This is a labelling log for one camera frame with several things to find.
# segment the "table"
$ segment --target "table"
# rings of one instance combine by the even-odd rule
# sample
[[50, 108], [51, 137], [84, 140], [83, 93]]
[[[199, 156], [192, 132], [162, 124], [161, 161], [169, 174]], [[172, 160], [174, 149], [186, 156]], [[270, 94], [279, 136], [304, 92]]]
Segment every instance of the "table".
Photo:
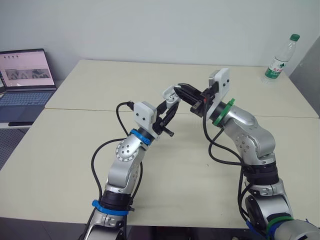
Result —
[[[121, 112], [128, 129], [133, 114]], [[319, 120], [258, 116], [275, 137], [277, 166], [298, 219], [320, 224]], [[143, 180], [129, 225], [245, 228], [238, 213], [240, 169], [209, 159], [201, 119], [179, 113], [152, 143], [143, 164]], [[209, 127], [211, 135], [218, 128]], [[85, 223], [98, 189], [90, 170], [94, 150], [123, 137], [112, 111], [45, 109], [0, 172], [0, 216], [29, 220]], [[221, 135], [218, 142], [235, 150]], [[116, 143], [103, 148], [95, 167], [104, 185]], [[214, 150], [217, 157], [234, 158]]]
[[[209, 75], [223, 66], [158, 64], [80, 60], [46, 104], [49, 109], [114, 111], [118, 103], [147, 101], [157, 106], [162, 92], [177, 83], [199, 90], [208, 87]], [[318, 118], [289, 78], [282, 73], [277, 84], [261, 82], [265, 67], [231, 66], [230, 91], [224, 98], [255, 116]], [[190, 106], [179, 107], [190, 113]]]
[[[90, 171], [94, 150], [124, 137], [115, 114], [120, 102], [148, 101], [157, 106], [169, 85], [189, 83], [203, 90], [208, 76], [222, 66], [81, 60], [51, 97], [0, 171], [0, 216], [29, 220], [85, 223], [98, 189]], [[263, 67], [230, 68], [227, 102], [254, 114], [276, 140], [276, 159], [293, 213], [320, 225], [319, 119], [287, 76], [263, 84]], [[143, 160], [144, 172], [129, 225], [245, 228], [238, 213], [237, 166], [213, 162], [201, 119], [181, 103], [166, 134]], [[120, 115], [136, 128], [131, 112]], [[209, 127], [211, 135], [216, 127]], [[222, 135], [219, 143], [234, 143]], [[96, 158], [104, 185], [116, 143]], [[215, 149], [217, 157], [234, 160]]]

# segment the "clear plastic bottle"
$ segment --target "clear plastic bottle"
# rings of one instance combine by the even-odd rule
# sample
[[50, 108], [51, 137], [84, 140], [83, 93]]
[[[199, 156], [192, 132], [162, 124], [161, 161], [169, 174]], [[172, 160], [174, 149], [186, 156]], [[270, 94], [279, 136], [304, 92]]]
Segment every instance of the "clear plastic bottle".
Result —
[[287, 65], [287, 62], [289, 62], [294, 54], [296, 50], [296, 42], [299, 38], [300, 36], [298, 34], [292, 34], [284, 46], [277, 51], [273, 61], [261, 78], [262, 82], [266, 84], [273, 84], [277, 81], [277, 77], [280, 75], [284, 67]]

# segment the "blue ring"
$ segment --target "blue ring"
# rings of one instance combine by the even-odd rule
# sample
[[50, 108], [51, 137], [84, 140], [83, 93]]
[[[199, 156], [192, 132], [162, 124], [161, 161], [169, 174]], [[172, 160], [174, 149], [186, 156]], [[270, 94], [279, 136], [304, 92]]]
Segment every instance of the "blue ring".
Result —
[[129, 213], [129, 211], [117, 211], [117, 210], [110, 210], [110, 209], [104, 208], [99, 204], [98, 200], [93, 200], [92, 206], [96, 207], [96, 209], [98, 209], [99, 212], [104, 214], [110, 214], [115, 216], [126, 216]]
[[143, 143], [145, 143], [146, 145], [150, 145], [151, 141], [150, 139], [146, 138], [145, 136], [142, 136], [141, 133], [139, 133], [137, 130], [132, 129], [130, 131], [130, 133], [134, 134], [138, 139], [140, 139]]

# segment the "cable connector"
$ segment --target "cable connector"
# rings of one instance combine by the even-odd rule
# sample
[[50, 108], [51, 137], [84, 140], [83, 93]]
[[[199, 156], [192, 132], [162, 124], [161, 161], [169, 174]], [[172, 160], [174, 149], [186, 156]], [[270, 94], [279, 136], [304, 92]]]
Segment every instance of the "cable connector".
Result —
[[133, 111], [135, 103], [133, 101], [128, 101], [126, 105]]

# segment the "black cable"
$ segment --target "black cable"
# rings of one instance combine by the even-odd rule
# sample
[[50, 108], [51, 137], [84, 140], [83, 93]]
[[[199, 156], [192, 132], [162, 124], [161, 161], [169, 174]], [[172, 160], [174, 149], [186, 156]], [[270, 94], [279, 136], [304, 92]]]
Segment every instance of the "black cable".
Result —
[[[128, 105], [131, 105], [131, 106], [133, 106], [133, 102], [131, 102], [131, 101], [122, 102], [122, 103], [118, 104], [118, 106], [116, 106], [116, 109], [115, 109], [116, 117], [118, 118], [118, 121], [119, 121], [119, 123], [120, 123], [120, 125], [121, 125], [121, 127], [122, 127], [122, 129], [123, 129], [123, 131], [124, 131], [124, 133], [125, 133], [125, 135], [126, 135], [126, 136], [129, 136], [129, 133], [128, 133], [127, 129], [125, 128], [124, 124], [122, 123], [121, 118], [120, 118], [120, 115], [119, 115], [119, 108], [120, 108], [121, 106], [123, 106], [123, 105], [127, 105], [127, 106], [128, 106]], [[139, 189], [140, 184], [141, 184], [142, 176], [143, 176], [143, 171], [144, 171], [144, 166], [143, 166], [143, 163], [142, 163], [142, 161], [141, 161], [141, 162], [140, 162], [140, 174], [139, 174], [139, 179], [138, 179], [138, 182], [137, 182], [137, 184], [136, 184], [136, 187], [135, 187], [135, 189], [134, 189], [134, 191], [133, 191], [133, 194], [132, 194], [132, 196], [130, 197], [129, 203], [128, 203], [128, 205], [127, 205], [127, 209], [129, 209], [129, 206], [133, 203], [134, 198], [135, 198], [135, 196], [136, 196], [136, 194], [137, 194], [137, 192], [138, 192], [138, 189]], [[123, 239], [124, 239], [124, 240], [127, 240], [127, 216], [124, 216], [123, 222], [124, 222], [124, 223], [123, 223]]]
[[[236, 153], [234, 152], [233, 150], [231, 150], [230, 148], [226, 147], [226, 146], [222, 146], [220, 144], [217, 144], [215, 143], [215, 141], [217, 140], [217, 138], [223, 133], [223, 131], [225, 130], [223, 127], [221, 128], [221, 130], [218, 132], [218, 134], [213, 138], [211, 139], [209, 134], [208, 134], [208, 131], [207, 131], [207, 111], [208, 111], [208, 108], [209, 108], [209, 97], [207, 96], [206, 98], [206, 102], [205, 102], [205, 105], [204, 105], [204, 109], [203, 109], [203, 117], [202, 117], [202, 127], [203, 127], [203, 132], [204, 132], [204, 135], [205, 135], [205, 138], [210, 142], [210, 145], [209, 145], [209, 148], [208, 148], [208, 153], [209, 153], [209, 156], [216, 162], [218, 163], [221, 163], [221, 164], [227, 164], [227, 165], [236, 165], [236, 166], [242, 166], [243, 165], [243, 160], [242, 158]], [[228, 152], [232, 153], [233, 155], [235, 155], [239, 160], [240, 162], [234, 162], [234, 161], [224, 161], [224, 160], [221, 160], [221, 159], [218, 159], [216, 157], [213, 156], [212, 152], [211, 152], [211, 149], [212, 149], [212, 146], [213, 145], [217, 145], [217, 147], [219, 148], [222, 148], [224, 150], [227, 150]]]
[[125, 135], [126, 135], [126, 136], [129, 136], [129, 133], [128, 133], [128, 131], [126, 130], [124, 124], [123, 124], [122, 121], [121, 121], [121, 118], [120, 118], [120, 115], [119, 115], [119, 108], [120, 108], [121, 106], [123, 106], [123, 105], [128, 105], [128, 104], [130, 104], [130, 103], [132, 103], [132, 102], [131, 102], [131, 101], [121, 102], [121, 103], [118, 104], [118, 106], [116, 106], [116, 109], [115, 109], [116, 117], [118, 118], [118, 121], [119, 121], [119, 123], [120, 123], [123, 131], [125, 132]]
[[240, 177], [239, 177], [239, 186], [238, 186], [238, 195], [237, 195], [237, 201], [238, 201], [238, 207], [239, 207], [239, 211], [242, 212], [244, 215], [246, 215], [247, 217], [249, 217], [248, 213], [243, 209], [242, 205], [239, 205], [239, 199], [240, 199], [240, 195], [241, 195], [241, 191], [242, 191], [242, 184], [243, 184], [243, 179], [244, 179], [244, 167], [241, 167], [240, 170]]
[[[96, 182], [96, 185], [98, 187], [98, 190], [99, 190], [99, 202], [102, 198], [102, 187], [101, 187], [101, 184], [100, 184], [100, 181], [97, 177], [97, 173], [96, 173], [96, 170], [95, 170], [95, 159], [96, 159], [96, 155], [98, 154], [98, 152], [100, 151], [100, 149], [102, 149], [104, 146], [110, 144], [110, 143], [113, 143], [113, 142], [118, 142], [118, 141], [122, 141], [124, 140], [125, 138], [117, 138], [117, 139], [113, 139], [113, 140], [110, 140], [110, 141], [106, 141], [105, 143], [101, 144], [93, 153], [92, 155], [92, 158], [91, 158], [91, 171], [92, 171], [92, 174], [93, 174], [93, 177], [94, 177], [94, 180]], [[85, 237], [85, 234], [87, 233], [88, 231], [88, 228], [89, 228], [89, 225], [90, 225], [90, 222], [92, 220], [92, 217], [94, 216], [94, 213], [95, 213], [95, 210], [96, 208], [94, 208], [92, 210], [92, 213], [88, 219], [88, 222], [86, 223], [85, 225], [85, 228], [84, 228], [84, 231], [83, 233], [79, 236], [78, 240], [81, 240], [81, 239], [84, 239]]]
[[127, 215], [123, 218], [123, 240], [127, 240]]
[[[223, 146], [223, 145], [220, 145], [218, 143], [216, 143], [216, 140], [217, 138], [223, 133], [223, 131], [225, 130], [224, 127], [222, 127], [220, 129], [220, 131], [217, 133], [217, 135], [214, 136], [213, 139], [211, 139], [209, 137], [209, 134], [208, 134], [208, 131], [207, 131], [207, 111], [208, 111], [208, 108], [209, 108], [209, 95], [206, 96], [206, 102], [205, 102], [205, 106], [204, 106], [204, 110], [203, 110], [203, 119], [202, 119], [202, 126], [203, 126], [203, 131], [204, 131], [204, 135], [206, 137], [206, 139], [210, 142], [209, 144], [209, 147], [208, 147], [208, 153], [209, 153], [209, 156], [216, 162], [218, 163], [222, 163], [222, 164], [227, 164], [227, 165], [235, 165], [235, 166], [241, 166], [241, 170], [240, 170], [240, 177], [239, 177], [239, 184], [238, 184], [238, 194], [237, 194], [237, 201], [238, 201], [238, 208], [239, 208], [239, 211], [240, 211], [240, 214], [242, 216], [242, 218], [247, 221], [247, 217], [249, 217], [248, 213], [243, 209], [242, 207], [242, 201], [243, 201], [243, 197], [244, 195], [246, 194], [246, 192], [248, 191], [248, 189], [253, 185], [253, 183], [250, 183], [244, 190], [243, 192], [242, 191], [242, 184], [243, 184], [243, 178], [244, 178], [244, 170], [245, 168], [244, 167], [248, 167], [248, 168], [251, 168], [250, 165], [247, 165], [244, 163], [244, 160], [242, 159], [242, 157], [237, 154], [235, 151], [233, 151], [232, 149], [226, 147], [226, 146]], [[215, 156], [213, 156], [212, 154], [212, 146], [215, 145], [216, 147], [218, 148], [221, 148], [221, 149], [224, 149], [230, 153], [232, 153], [234, 156], [236, 156], [238, 158], [238, 160], [240, 162], [233, 162], [233, 161], [224, 161], [224, 160], [221, 160], [221, 159], [218, 159], [216, 158]]]
[[98, 190], [99, 190], [99, 202], [102, 198], [102, 188], [101, 188], [101, 184], [99, 182], [99, 179], [97, 177], [97, 174], [96, 174], [96, 170], [95, 170], [95, 158], [96, 158], [96, 155], [97, 153], [100, 151], [100, 149], [102, 149], [104, 146], [110, 144], [110, 143], [113, 143], [113, 142], [118, 142], [118, 141], [122, 141], [124, 140], [125, 138], [117, 138], [117, 139], [113, 139], [113, 140], [110, 140], [110, 141], [106, 141], [105, 143], [101, 144], [93, 153], [92, 155], [92, 158], [91, 158], [91, 171], [92, 171], [92, 174], [93, 174], [93, 177], [94, 177], [94, 180], [98, 186]]
[[242, 200], [244, 199], [244, 196], [246, 194], [246, 192], [249, 190], [249, 188], [251, 188], [253, 186], [253, 182], [250, 182], [248, 184], [248, 186], [245, 187], [245, 189], [242, 191], [242, 193], [240, 194], [239, 196], [239, 199], [238, 199], [238, 206], [239, 206], [239, 211], [240, 211], [240, 214], [241, 214], [241, 217], [247, 221], [248, 219], [246, 218], [245, 214], [243, 213], [243, 211], [241, 210], [242, 209]]

